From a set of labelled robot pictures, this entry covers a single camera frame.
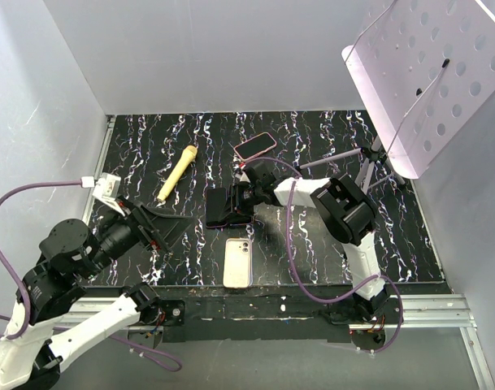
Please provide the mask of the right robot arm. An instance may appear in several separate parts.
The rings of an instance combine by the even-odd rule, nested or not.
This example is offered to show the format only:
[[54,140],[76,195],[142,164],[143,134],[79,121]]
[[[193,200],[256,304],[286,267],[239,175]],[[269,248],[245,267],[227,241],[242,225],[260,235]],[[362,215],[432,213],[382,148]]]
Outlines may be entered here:
[[350,297],[356,316],[373,323],[384,313],[389,299],[375,249],[377,210],[349,175],[310,180],[297,172],[277,176],[264,158],[256,158],[242,168],[240,179],[227,188],[206,191],[206,227],[229,228],[249,224],[259,204],[283,207],[310,207],[317,210],[331,236],[341,243],[352,276],[352,289],[336,298],[320,298],[299,288],[312,301],[331,305]]

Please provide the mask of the cream phone case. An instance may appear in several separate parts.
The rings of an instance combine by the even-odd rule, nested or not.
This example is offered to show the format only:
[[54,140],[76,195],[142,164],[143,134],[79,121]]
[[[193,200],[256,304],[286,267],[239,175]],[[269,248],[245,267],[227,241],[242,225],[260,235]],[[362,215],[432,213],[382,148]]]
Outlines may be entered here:
[[225,288],[249,287],[249,239],[229,238],[224,251],[223,285]]

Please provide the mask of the purple phone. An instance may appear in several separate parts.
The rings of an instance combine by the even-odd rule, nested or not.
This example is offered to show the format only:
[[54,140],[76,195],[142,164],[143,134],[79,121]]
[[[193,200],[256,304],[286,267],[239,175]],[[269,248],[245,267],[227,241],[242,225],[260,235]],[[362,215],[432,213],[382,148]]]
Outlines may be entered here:
[[209,188],[206,191],[206,227],[222,228],[227,226],[226,218],[230,211],[228,190],[224,187]]

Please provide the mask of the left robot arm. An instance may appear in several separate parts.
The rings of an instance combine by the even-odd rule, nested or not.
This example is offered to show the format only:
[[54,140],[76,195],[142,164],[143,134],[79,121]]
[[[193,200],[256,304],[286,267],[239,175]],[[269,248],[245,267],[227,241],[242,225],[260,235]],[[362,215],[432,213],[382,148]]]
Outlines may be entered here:
[[150,325],[165,309],[145,282],[124,288],[104,310],[55,333],[55,326],[85,294],[83,280],[98,275],[136,245],[171,252],[193,220],[124,197],[91,230],[79,219],[56,224],[39,244],[41,256],[23,278],[0,340],[0,389],[50,389],[83,353],[120,329]]

